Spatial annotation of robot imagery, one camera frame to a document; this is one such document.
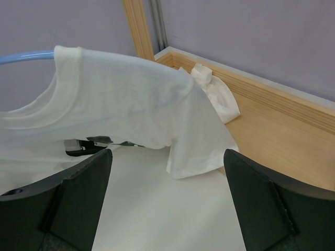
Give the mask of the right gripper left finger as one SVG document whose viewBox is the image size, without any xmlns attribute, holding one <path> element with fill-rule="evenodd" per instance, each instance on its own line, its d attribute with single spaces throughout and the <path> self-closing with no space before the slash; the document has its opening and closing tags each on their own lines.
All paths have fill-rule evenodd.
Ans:
<svg viewBox="0 0 335 251">
<path fill-rule="evenodd" d="M 113 155 L 86 160 L 1 195 L 1 250 L 92 250 Z"/>
</svg>

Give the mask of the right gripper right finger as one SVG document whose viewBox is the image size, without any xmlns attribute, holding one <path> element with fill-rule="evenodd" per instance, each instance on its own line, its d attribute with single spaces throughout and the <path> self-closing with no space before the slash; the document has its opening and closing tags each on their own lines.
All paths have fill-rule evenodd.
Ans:
<svg viewBox="0 0 335 251">
<path fill-rule="evenodd" d="M 334 250 L 334 191 L 231 149 L 224 167 L 246 250 Z"/>
</svg>

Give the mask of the white t shirt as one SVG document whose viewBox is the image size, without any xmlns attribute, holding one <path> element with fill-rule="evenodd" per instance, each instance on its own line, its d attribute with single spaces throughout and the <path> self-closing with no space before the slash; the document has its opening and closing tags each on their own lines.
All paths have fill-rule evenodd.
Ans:
<svg viewBox="0 0 335 251">
<path fill-rule="evenodd" d="M 185 71 L 127 55 L 54 48 L 55 74 L 31 103 L 1 112 L 1 192 L 71 167 L 101 149 L 170 149 L 175 179 L 224 164 L 238 146 Z"/>
</svg>

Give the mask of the blue white hanger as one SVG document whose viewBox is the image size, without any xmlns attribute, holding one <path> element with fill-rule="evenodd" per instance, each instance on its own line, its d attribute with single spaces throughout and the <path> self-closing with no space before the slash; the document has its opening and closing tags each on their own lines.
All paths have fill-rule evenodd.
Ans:
<svg viewBox="0 0 335 251">
<path fill-rule="evenodd" d="M 46 60 L 46 59 L 54 59 L 53 50 L 31 51 L 31 52 L 4 55 L 1 56 L 0 65 L 23 62 L 23 61 Z"/>
</svg>

